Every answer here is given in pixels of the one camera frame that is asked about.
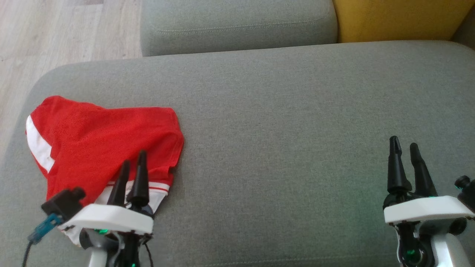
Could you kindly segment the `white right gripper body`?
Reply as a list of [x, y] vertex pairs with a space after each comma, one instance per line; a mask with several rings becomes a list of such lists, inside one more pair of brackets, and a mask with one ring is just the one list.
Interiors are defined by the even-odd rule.
[[389, 206], [383, 212], [385, 223], [395, 225], [404, 221], [475, 218], [473, 211], [452, 196], [415, 199]]

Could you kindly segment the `large yellow sofa backrest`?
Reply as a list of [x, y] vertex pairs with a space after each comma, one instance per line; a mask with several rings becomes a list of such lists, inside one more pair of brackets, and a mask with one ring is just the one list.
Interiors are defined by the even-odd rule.
[[340, 43], [450, 40], [475, 0], [332, 0]]

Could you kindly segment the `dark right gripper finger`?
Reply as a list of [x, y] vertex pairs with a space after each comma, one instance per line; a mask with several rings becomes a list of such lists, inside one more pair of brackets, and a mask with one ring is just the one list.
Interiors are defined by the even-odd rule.
[[390, 153], [387, 163], [387, 191], [390, 194], [411, 191], [402, 163], [402, 148], [397, 136], [390, 137]]
[[423, 160], [419, 147], [412, 143], [409, 147], [411, 164], [415, 173], [415, 194], [421, 197], [436, 197], [438, 195], [429, 170]]

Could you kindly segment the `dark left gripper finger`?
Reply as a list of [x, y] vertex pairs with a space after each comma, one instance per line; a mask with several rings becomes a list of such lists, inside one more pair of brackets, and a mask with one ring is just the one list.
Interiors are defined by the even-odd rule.
[[130, 162], [128, 160], [125, 160], [122, 163], [122, 167], [117, 177], [117, 180], [113, 185], [112, 191], [108, 199], [108, 205], [124, 206], [126, 184], [128, 182], [129, 176]]
[[134, 184], [127, 196], [127, 201], [131, 204], [131, 208], [143, 208], [148, 205], [149, 200], [147, 153], [145, 150], [141, 150], [138, 157]]

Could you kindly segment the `grey sofa seat cushion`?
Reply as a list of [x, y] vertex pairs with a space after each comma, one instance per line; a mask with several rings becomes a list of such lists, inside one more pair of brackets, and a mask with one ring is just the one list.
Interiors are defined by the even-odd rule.
[[142, 0], [143, 56], [337, 42], [332, 0]]
[[440, 195], [475, 179], [475, 50], [383, 41], [97, 61], [34, 85], [0, 163], [0, 267], [20, 267], [46, 181], [25, 137], [48, 96], [176, 112], [184, 148], [149, 242], [155, 267], [399, 267], [384, 222], [389, 138]]

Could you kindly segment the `red basketball jersey white trim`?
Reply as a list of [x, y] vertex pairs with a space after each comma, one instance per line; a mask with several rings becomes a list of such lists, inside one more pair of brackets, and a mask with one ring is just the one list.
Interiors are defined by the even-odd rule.
[[120, 108], [107, 111], [107, 134], [114, 145], [110, 156], [117, 171], [94, 203], [106, 203], [125, 160], [131, 163], [126, 187], [126, 192], [130, 192], [139, 152], [145, 150], [150, 194], [148, 206], [156, 212], [173, 184], [171, 169], [177, 165], [184, 145], [176, 113], [171, 108]]

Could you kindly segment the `red shorts white stripe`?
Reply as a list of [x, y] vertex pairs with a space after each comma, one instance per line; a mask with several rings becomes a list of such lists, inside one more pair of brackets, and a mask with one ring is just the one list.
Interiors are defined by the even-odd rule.
[[64, 189], [85, 191], [94, 203], [117, 171], [107, 134], [108, 111], [61, 96], [46, 98], [26, 120], [29, 150], [46, 178], [46, 199]]

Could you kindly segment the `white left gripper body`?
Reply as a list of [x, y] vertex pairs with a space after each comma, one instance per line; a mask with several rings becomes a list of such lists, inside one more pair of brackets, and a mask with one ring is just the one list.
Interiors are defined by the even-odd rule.
[[89, 204], [59, 226], [60, 229], [68, 227], [107, 229], [144, 235], [152, 233], [153, 219], [120, 206]]

